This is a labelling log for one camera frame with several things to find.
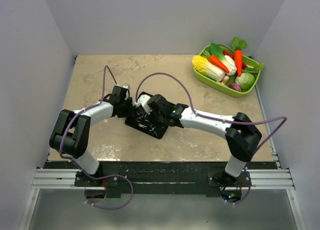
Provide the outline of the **silver scissors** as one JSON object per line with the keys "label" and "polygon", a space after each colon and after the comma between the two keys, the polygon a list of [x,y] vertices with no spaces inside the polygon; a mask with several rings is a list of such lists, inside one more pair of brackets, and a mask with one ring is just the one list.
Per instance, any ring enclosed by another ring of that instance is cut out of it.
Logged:
{"label": "silver scissors", "polygon": [[157,134],[157,132],[156,132],[156,125],[154,125],[154,124],[151,124],[150,126],[149,126],[149,134],[151,135],[151,136],[157,136],[158,134]]}
{"label": "silver scissors", "polygon": [[137,114],[136,121],[138,123],[149,122],[147,113],[145,113],[145,112],[136,112],[136,114]]}

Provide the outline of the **black tool case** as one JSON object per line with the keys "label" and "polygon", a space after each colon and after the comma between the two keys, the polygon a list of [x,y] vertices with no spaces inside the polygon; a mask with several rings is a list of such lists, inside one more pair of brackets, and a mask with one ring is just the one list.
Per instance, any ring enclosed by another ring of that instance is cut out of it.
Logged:
{"label": "black tool case", "polygon": [[[148,95],[150,95],[151,97],[153,96],[153,95],[151,95],[151,94],[149,94],[149,93],[147,93],[147,92],[142,92],[140,95],[142,95],[142,94],[148,94]],[[148,117],[147,117],[147,119],[149,120],[149,122],[142,122],[142,123],[138,123],[137,121],[136,121],[136,119],[137,119],[137,112],[143,112],[143,113],[145,113],[145,111],[141,108],[141,107],[136,107],[136,106],[134,106],[134,108],[133,108],[133,113],[132,113],[132,117],[127,117],[126,119],[125,119],[125,124],[127,125],[127,126],[129,126],[129,127],[131,127],[131,128],[133,128],[133,129],[135,129],[135,130],[138,130],[138,131],[140,131],[140,132],[142,132],[142,133],[144,133],[144,134],[147,134],[147,135],[149,135],[149,136],[151,136],[151,137],[153,137],[153,138],[156,138],[156,139],[162,139],[162,137],[164,136],[164,134],[165,134],[165,132],[167,131],[167,129],[168,129],[168,125],[166,125],[166,124],[164,124],[164,123],[161,123],[161,122],[156,122],[156,120],[152,120],[152,116],[151,116],[151,114],[148,114]],[[156,129],[155,129],[155,131],[156,131],[156,133],[157,133],[157,136],[153,136],[153,135],[150,135],[149,134],[149,128],[150,128],[150,125],[156,125]]]}

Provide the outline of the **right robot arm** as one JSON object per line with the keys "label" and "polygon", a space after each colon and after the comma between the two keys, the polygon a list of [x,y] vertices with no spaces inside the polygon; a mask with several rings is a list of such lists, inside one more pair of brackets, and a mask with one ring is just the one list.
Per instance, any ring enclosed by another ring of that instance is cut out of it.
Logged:
{"label": "right robot arm", "polygon": [[162,95],[147,97],[141,104],[148,115],[156,122],[170,127],[190,128],[208,132],[226,140],[231,156],[223,173],[223,182],[230,187],[241,180],[241,172],[249,163],[262,138],[248,116],[237,113],[235,116],[216,115],[196,111],[182,103],[171,103]]}

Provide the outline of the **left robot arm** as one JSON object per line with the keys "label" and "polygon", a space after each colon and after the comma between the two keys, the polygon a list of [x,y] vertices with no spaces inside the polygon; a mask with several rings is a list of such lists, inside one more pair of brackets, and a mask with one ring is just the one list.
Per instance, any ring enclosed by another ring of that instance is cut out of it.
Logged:
{"label": "left robot arm", "polygon": [[128,85],[115,85],[112,92],[96,104],[80,110],[62,110],[56,120],[49,139],[49,146],[61,158],[73,162],[86,174],[86,181],[99,186],[104,174],[99,171],[100,163],[88,150],[90,128],[109,118],[132,116],[133,99]]}

